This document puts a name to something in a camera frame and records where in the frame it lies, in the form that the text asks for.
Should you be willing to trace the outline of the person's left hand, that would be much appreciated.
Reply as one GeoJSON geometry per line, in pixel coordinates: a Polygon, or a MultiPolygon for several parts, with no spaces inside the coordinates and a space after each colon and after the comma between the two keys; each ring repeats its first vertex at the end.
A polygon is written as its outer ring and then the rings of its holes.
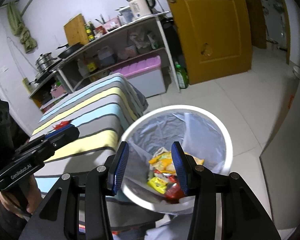
{"type": "Polygon", "coordinates": [[[23,181],[23,187],[20,190],[9,189],[0,192],[0,202],[4,208],[20,218],[30,217],[42,200],[34,175],[31,175],[27,182],[23,181]]]}

